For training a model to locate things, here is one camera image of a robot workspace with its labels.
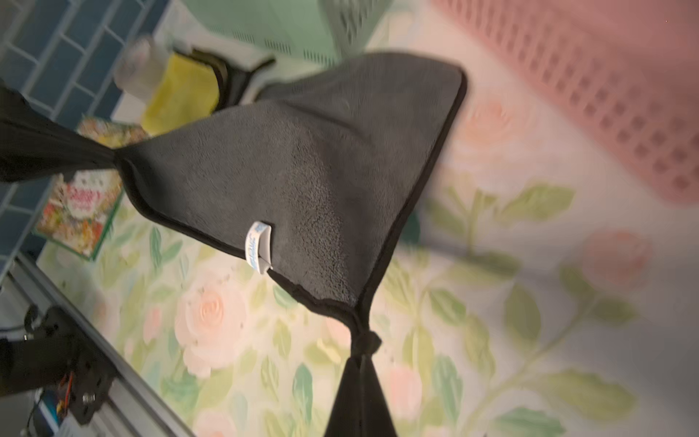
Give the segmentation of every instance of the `wire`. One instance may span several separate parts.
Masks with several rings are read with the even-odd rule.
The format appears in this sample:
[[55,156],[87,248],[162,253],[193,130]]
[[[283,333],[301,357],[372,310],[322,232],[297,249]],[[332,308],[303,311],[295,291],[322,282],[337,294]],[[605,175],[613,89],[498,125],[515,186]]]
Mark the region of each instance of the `wire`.
[[63,401],[66,411],[68,411],[69,397],[71,395],[71,387],[73,386],[73,372],[71,372],[71,377],[68,378],[68,388],[66,389],[66,398]]
[[43,398],[45,395],[46,395],[46,390],[41,390],[41,394],[39,395],[39,399],[34,403],[34,406],[31,407],[31,411],[29,411],[29,416],[27,418],[27,425],[24,427],[24,430],[27,432],[28,436],[31,435],[31,433],[29,432],[29,424],[31,423],[31,418],[34,416],[36,409],[39,407],[39,404],[43,401]]
[[20,329],[24,330],[23,324],[19,324],[16,327],[0,328],[0,334],[6,334],[8,332],[19,331]]
[[24,314],[23,324],[19,324],[16,327],[0,328],[0,334],[7,334],[8,332],[19,331],[21,329],[27,332],[32,332],[33,329],[31,325],[34,323],[36,319],[38,319],[39,315],[39,307],[33,303],[29,306],[29,309],[27,309],[27,313]]

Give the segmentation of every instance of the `towel label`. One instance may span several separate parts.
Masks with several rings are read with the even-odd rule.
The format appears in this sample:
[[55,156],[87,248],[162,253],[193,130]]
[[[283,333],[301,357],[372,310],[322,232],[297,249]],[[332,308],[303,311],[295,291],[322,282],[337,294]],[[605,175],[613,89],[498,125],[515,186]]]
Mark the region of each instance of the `towel label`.
[[255,222],[245,237],[245,260],[257,273],[264,274],[272,268],[269,245],[272,239],[272,226]]

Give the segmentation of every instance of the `green leaf print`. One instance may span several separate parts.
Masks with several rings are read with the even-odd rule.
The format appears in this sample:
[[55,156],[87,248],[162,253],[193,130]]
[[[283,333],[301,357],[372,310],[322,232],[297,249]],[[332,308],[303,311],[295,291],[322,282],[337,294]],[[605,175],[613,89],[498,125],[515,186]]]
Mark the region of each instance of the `green leaf print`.
[[600,322],[614,327],[620,327],[633,320],[636,317],[636,311],[629,302],[612,297],[605,297],[595,303],[590,316]]
[[580,302],[588,302],[595,298],[597,290],[587,283],[582,272],[573,266],[562,266],[559,278],[565,289]]
[[307,437],[308,425],[305,422],[297,422],[292,418],[287,435],[288,437]]
[[120,233],[117,238],[114,238],[114,240],[110,243],[110,247],[112,248],[120,248],[122,247],[125,243],[127,243],[129,240],[131,240],[131,237],[134,236],[134,231],[136,230],[136,225],[135,224],[130,224],[129,226],[126,227],[126,229]]
[[398,260],[393,258],[382,281],[387,297],[404,312],[411,313],[415,307],[415,292],[410,284],[410,276]]
[[201,262],[204,262],[207,259],[212,258],[214,255],[216,255],[216,249],[212,248],[211,246],[202,245],[199,249],[199,254],[196,256],[196,259],[194,260],[194,264],[197,265]]
[[238,362],[238,375],[247,375],[252,372],[257,363],[257,351],[252,348],[246,349],[243,355],[240,356],[240,361]]
[[318,339],[303,350],[303,356],[308,362],[317,366],[340,364],[345,359],[346,352],[331,341]]
[[247,426],[247,399],[240,392],[231,395],[231,416],[238,432],[243,434]]
[[277,301],[277,304],[280,307],[288,310],[296,306],[296,304],[298,303],[293,297],[291,297],[289,293],[284,291],[284,289],[281,288],[279,285],[274,285],[272,287],[272,290],[274,291],[274,300]]
[[430,217],[430,220],[437,228],[455,236],[463,236],[466,234],[464,219],[453,214],[437,199],[427,199],[425,208],[428,217]]
[[536,346],[541,332],[541,313],[531,293],[517,283],[505,300],[505,328],[522,352],[530,352]]
[[141,326],[141,314],[147,298],[148,285],[143,275],[139,276],[124,302],[120,314],[120,329],[117,335],[117,350],[123,352],[124,344],[131,333]]
[[117,208],[118,210],[115,219],[119,223],[127,222],[134,214],[134,210],[125,205],[123,201],[119,202]]
[[162,303],[175,294],[175,289],[169,285],[159,285],[154,291],[148,294],[148,301]]
[[217,406],[226,398],[233,384],[233,366],[211,372],[211,377],[204,380],[196,403],[197,410]]
[[277,320],[274,325],[274,334],[272,335],[272,344],[277,348],[277,352],[282,358],[288,358],[291,352],[291,332],[289,327]]
[[260,366],[260,381],[262,382],[262,388],[264,388],[265,392],[269,393],[272,399],[278,402],[279,396],[277,395],[277,388],[279,387],[279,369],[269,357],[264,357],[262,360],[262,366]]
[[466,317],[463,329],[463,344],[468,361],[485,378],[495,375],[495,358],[490,351],[490,334],[485,324],[475,315]]
[[160,387],[160,363],[153,364],[143,379],[153,390],[157,391]]
[[163,252],[162,262],[166,263],[175,259],[178,253],[180,253],[180,249],[182,249],[182,241],[178,241],[177,243],[170,245],[167,249],[165,249],[165,252]]
[[182,378],[163,378],[160,382],[160,393],[163,400],[185,422],[189,422],[194,412],[196,400],[199,397],[199,385],[196,377],[185,372]]
[[456,326],[466,319],[466,306],[451,292],[443,288],[428,291],[432,311],[446,324]]
[[391,334],[391,320],[385,314],[371,314],[371,325],[379,335],[387,337]]
[[544,222],[567,210],[575,191],[556,185],[539,184],[525,189],[500,210],[497,222],[510,225],[517,222]]
[[303,419],[309,424],[313,409],[313,377],[308,371],[308,367],[303,363],[296,369],[291,392],[294,395],[296,405],[301,410]]
[[139,338],[136,341],[136,344],[134,345],[134,353],[131,354],[131,359],[129,360],[129,363],[137,373],[140,373],[143,370],[143,364],[145,364],[145,359],[147,358],[150,350],[151,348],[149,348],[143,342],[142,338]]
[[252,297],[250,298],[250,308],[253,311],[260,309],[264,305],[264,301],[267,298],[267,282],[260,281],[255,287],[255,291],[252,292]]
[[420,241],[420,221],[414,211],[405,222],[403,232],[401,232],[401,241],[406,244],[417,244]]
[[621,385],[605,382],[595,373],[573,369],[540,376],[527,386],[552,405],[564,402],[583,417],[597,422],[619,420],[636,404],[636,398]]
[[189,275],[189,258],[187,256],[180,258],[180,279],[182,280],[182,286],[187,280],[187,275]]
[[525,407],[496,417],[490,429],[507,437],[559,437],[565,433],[558,419]]
[[432,334],[422,326],[416,326],[403,341],[403,362],[417,370],[423,387],[430,385],[434,359]]
[[452,424],[456,424],[461,412],[463,381],[456,372],[456,367],[450,357],[437,356],[432,368],[432,381],[447,419]]
[[148,232],[148,229],[150,229],[151,224],[150,222],[142,223],[138,227],[138,231],[136,231],[136,236],[134,236],[134,241],[140,241],[145,234]]
[[150,259],[153,261],[153,269],[155,271],[160,271],[160,267],[163,264],[163,255],[160,252],[161,243],[160,231],[153,226],[153,229],[150,230]]
[[241,284],[247,284],[254,274],[255,270],[242,260],[236,267],[236,277]]
[[287,435],[284,433],[282,425],[279,422],[279,419],[274,413],[272,413],[270,410],[265,410],[262,418],[267,437],[287,437]]
[[313,429],[317,435],[323,435],[325,433],[325,428],[327,428],[329,417],[330,415],[325,410],[313,408],[311,429]]
[[444,408],[439,398],[432,398],[425,403],[420,413],[420,427],[441,427],[444,424]]
[[510,255],[488,252],[460,258],[446,272],[446,277],[459,283],[492,286],[511,280],[521,268],[521,262]]
[[177,337],[175,336],[175,330],[171,330],[170,334],[168,335],[168,353],[170,354],[170,358],[174,358],[177,356],[177,354],[180,351],[180,344],[177,341]]

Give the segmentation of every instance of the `pink rose print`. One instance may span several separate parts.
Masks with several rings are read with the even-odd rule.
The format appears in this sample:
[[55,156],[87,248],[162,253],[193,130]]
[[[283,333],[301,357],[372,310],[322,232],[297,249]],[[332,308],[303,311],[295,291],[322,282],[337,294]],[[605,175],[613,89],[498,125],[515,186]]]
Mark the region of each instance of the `pink rose print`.
[[236,425],[228,415],[204,410],[196,416],[192,431],[196,437],[236,437]]
[[580,269],[602,289],[628,291],[641,282],[653,255],[651,242],[628,231],[601,230],[584,243]]
[[350,334],[350,329],[347,328],[342,322],[339,322],[332,317],[327,317],[325,319],[325,325],[328,327],[330,332],[330,337],[338,344],[341,348],[349,349],[352,344],[352,335]]
[[163,312],[160,307],[156,306],[151,308],[145,314],[145,321],[143,323],[143,342],[145,344],[150,343],[158,335],[160,335],[160,328],[163,324]]
[[205,275],[180,297],[175,315],[175,337],[185,349],[182,359],[198,378],[230,366],[245,325],[245,302],[240,285],[229,277]]
[[533,105],[517,93],[485,92],[475,96],[456,127],[456,136],[475,148],[489,148],[521,138],[532,125]]
[[389,373],[389,407],[397,419],[413,420],[420,412],[422,380],[410,367],[399,365]]
[[477,90],[454,127],[443,162],[467,171],[476,185],[514,194],[555,169],[559,150],[536,129],[540,116],[532,97],[516,89]]
[[97,331],[110,342],[116,341],[119,333],[121,307],[122,303],[118,295],[109,294],[104,297],[99,294],[98,301],[92,311],[92,323]]

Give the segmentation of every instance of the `blue tile wall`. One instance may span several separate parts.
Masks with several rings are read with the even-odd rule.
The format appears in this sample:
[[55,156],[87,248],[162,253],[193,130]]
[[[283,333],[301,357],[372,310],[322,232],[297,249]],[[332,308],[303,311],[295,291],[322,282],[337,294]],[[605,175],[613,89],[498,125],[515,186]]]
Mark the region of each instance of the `blue tile wall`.
[[10,205],[28,210],[35,209],[38,206],[37,203],[46,190],[48,183],[49,180],[44,178],[30,180],[29,182],[20,184],[17,187],[17,191],[15,191],[15,195],[10,200]]
[[55,51],[48,59],[41,73],[29,90],[29,96],[48,106],[58,103],[63,89],[68,85],[75,66],[80,61],[82,53],[68,44],[60,41]]
[[92,105],[92,96],[86,94],[78,88],[73,88],[68,94],[68,100],[61,109],[61,113],[56,118],[56,123],[65,126],[69,129],[78,127],[82,116],[87,114],[89,107]]
[[66,30],[65,36],[81,47],[87,48],[111,3],[111,1],[106,0],[85,0],[82,2]]
[[0,38],[10,29],[18,12],[20,10],[10,0],[0,0]]
[[10,49],[0,60],[0,78],[10,88],[22,89],[35,66],[36,62]]
[[158,21],[160,21],[160,17],[163,15],[165,7],[167,7],[168,3],[169,0],[155,0],[153,6],[148,12],[148,15],[145,17],[145,20],[143,20],[143,24],[136,34],[152,34],[155,27],[158,25]]
[[80,74],[78,83],[92,92],[98,92],[121,51],[122,44],[119,41],[110,34],[102,34],[97,48]]
[[[74,129],[83,115],[109,118],[121,91],[111,80],[125,44],[151,34],[168,0],[0,0],[0,79],[31,107]],[[48,179],[0,183],[0,278],[22,250],[36,257],[38,236],[24,238]]]
[[111,82],[107,87],[107,91],[102,96],[102,100],[99,105],[94,110],[94,115],[100,118],[109,118],[112,115],[112,111],[119,102],[119,98],[122,96],[122,90],[117,88],[114,82]]
[[39,57],[69,6],[68,0],[37,0],[13,41],[15,46]]
[[31,215],[12,210],[6,210],[0,215],[0,255],[11,255],[13,248],[23,237]]
[[121,39],[126,39],[131,30],[131,25],[136,21],[136,17],[141,11],[141,6],[134,0],[122,0],[114,18],[109,23],[111,29]]

